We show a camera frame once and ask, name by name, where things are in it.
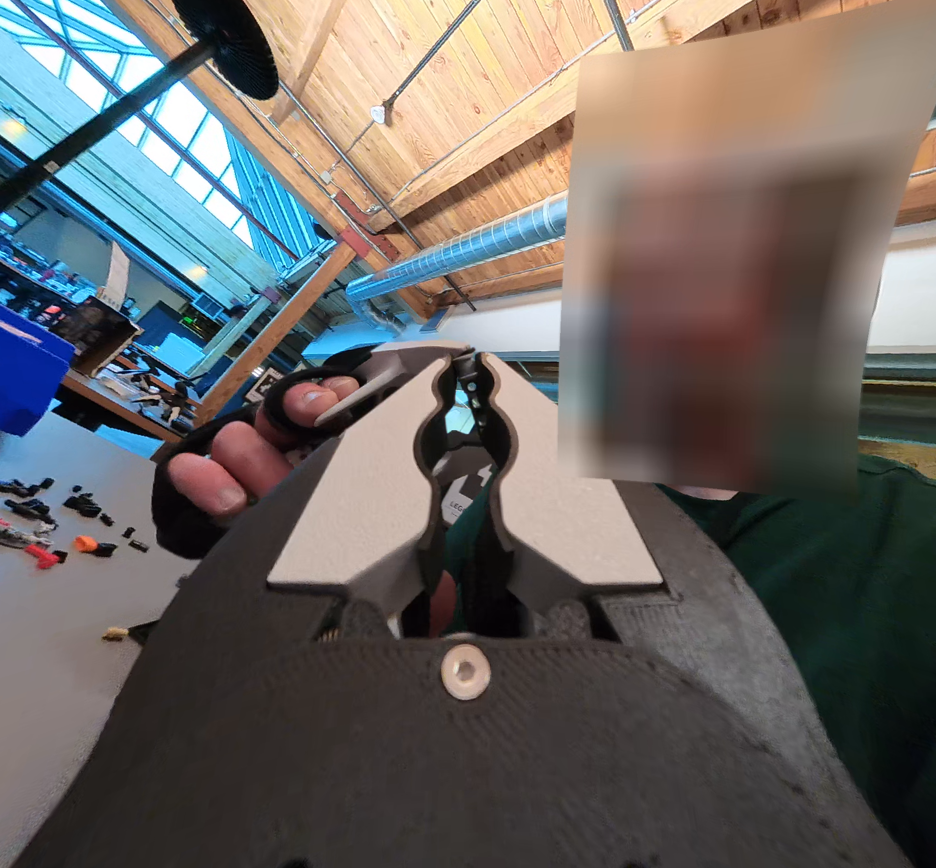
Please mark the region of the silver ventilation duct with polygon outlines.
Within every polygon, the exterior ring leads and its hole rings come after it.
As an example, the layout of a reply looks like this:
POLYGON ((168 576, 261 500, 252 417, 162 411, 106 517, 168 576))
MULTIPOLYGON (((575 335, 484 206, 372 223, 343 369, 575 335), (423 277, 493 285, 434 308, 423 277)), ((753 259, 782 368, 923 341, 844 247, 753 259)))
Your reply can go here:
POLYGON ((373 304, 375 298, 564 239, 568 195, 568 191, 552 194, 509 216, 359 277, 347 284, 345 298, 359 319, 398 335, 404 325, 378 310, 373 304))

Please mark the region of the black support pole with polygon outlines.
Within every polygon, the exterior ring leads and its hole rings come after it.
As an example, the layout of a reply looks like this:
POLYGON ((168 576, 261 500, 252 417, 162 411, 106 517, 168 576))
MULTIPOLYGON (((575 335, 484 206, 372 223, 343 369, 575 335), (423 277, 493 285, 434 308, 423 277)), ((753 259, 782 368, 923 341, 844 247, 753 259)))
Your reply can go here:
POLYGON ((18 204, 177 82, 209 62, 214 62, 220 74, 247 97, 264 101, 276 96, 279 75, 273 50, 243 0, 171 1, 195 42, 133 91, 116 99, 2 183, 2 211, 18 204))

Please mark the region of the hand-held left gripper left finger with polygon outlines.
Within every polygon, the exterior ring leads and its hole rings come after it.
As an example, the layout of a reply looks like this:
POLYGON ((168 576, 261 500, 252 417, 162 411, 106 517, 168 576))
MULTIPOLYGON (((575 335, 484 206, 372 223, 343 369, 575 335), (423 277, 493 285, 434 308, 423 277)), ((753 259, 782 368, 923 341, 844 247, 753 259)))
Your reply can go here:
POLYGON ((375 373, 334 418, 357 413, 338 436, 267 576, 275 591, 360 600, 384 617, 425 588, 420 552, 438 518, 438 487, 420 441, 449 400, 440 381, 448 356, 373 356, 375 373))

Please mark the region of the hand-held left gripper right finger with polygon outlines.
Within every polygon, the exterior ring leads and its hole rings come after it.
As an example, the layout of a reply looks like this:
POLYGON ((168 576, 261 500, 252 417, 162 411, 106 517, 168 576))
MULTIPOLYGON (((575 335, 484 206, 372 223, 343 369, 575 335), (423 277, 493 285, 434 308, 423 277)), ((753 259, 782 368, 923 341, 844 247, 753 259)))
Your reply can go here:
POLYGON ((615 484, 567 474, 558 406, 477 354, 477 428, 494 465, 477 586, 483 631, 532 633, 561 602, 663 594, 663 574, 615 484))

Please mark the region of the scattered black lego connectors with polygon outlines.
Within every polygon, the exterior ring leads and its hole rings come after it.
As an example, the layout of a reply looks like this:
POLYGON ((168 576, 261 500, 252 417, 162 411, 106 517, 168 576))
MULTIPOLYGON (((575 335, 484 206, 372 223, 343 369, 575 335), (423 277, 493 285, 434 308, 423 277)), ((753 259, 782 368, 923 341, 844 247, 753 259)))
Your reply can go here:
MULTIPOLYGON (((93 492, 85 490, 79 484, 71 487, 69 494, 60 504, 55 504, 48 499, 48 492, 52 489, 54 483, 52 477, 46 477, 37 483, 27 483, 17 477, 3 478, 1 481, 1 520, 5 520, 22 530, 35 527, 42 522, 57 523, 57 529, 52 534, 52 546, 49 548, 49 551, 56 552, 61 558, 61 564, 57 567, 64 565, 72 553, 85 554, 97 559, 109 559, 120 548, 129 548, 140 553, 147 553, 150 550, 150 545, 138 537, 137 530, 132 525, 126 526, 123 533, 115 540, 106 539, 97 534, 80 533, 90 535, 98 541, 99 547, 94 553, 77 552, 72 547, 73 539, 67 542, 64 547, 56 547, 55 535, 61 527, 56 518, 58 511, 64 511, 65 515, 83 521, 96 522, 99 530, 116 529, 116 521, 110 513, 103 510, 100 503, 95 499, 93 492)), ((18 549, 4 546, 2 546, 2 549, 15 550, 25 554, 18 549)))

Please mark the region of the blue plastic parts bin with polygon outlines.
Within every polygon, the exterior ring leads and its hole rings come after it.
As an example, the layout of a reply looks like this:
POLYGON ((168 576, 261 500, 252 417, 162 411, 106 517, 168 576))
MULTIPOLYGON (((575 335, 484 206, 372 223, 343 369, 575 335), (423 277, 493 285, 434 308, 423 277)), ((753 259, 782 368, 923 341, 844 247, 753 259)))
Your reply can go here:
POLYGON ((48 412, 75 347, 1 307, 1 432, 23 437, 48 412))

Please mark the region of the person's right hand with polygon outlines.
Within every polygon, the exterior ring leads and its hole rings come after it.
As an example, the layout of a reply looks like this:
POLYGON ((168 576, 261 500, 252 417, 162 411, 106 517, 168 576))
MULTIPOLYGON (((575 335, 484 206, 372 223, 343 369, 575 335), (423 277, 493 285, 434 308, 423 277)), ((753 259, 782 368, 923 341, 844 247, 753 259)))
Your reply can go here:
POLYGON ((298 432, 317 421, 358 390, 347 375, 298 383, 283 399, 290 423, 283 429, 269 417, 267 406, 251 422, 223 426, 205 455, 181 453, 170 460, 170 485, 212 523, 226 525, 262 499, 293 470, 287 454, 298 448, 298 432))

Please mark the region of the wooden post red bracket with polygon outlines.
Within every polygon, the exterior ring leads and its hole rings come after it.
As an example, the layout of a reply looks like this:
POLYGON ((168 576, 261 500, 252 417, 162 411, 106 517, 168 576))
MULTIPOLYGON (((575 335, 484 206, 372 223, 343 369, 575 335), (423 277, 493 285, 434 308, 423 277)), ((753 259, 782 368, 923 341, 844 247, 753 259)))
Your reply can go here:
POLYGON ((380 253, 387 261, 401 256, 402 251, 390 242, 385 234, 370 234, 364 232, 361 247, 352 243, 352 238, 359 235, 352 227, 346 228, 338 238, 333 251, 325 258, 323 263, 301 285, 298 291, 287 300, 284 307, 278 311, 272 320, 259 332, 250 344, 241 351, 227 370, 218 378, 212 388, 202 397, 196 412, 195 425, 200 427, 215 418, 230 399, 238 392, 240 386, 251 374, 251 371, 263 363, 282 340, 297 326, 303 316, 313 307, 326 289, 345 270, 355 257, 369 262, 368 249, 380 253))

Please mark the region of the dark cardboard box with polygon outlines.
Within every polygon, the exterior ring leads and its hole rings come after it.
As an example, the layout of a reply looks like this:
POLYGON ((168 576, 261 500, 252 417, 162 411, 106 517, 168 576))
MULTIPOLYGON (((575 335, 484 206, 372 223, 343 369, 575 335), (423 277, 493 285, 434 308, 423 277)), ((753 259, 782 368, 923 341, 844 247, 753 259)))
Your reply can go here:
POLYGON ((53 322, 50 332, 74 347, 70 368, 87 377, 97 376, 143 329, 96 296, 69 308, 53 322))

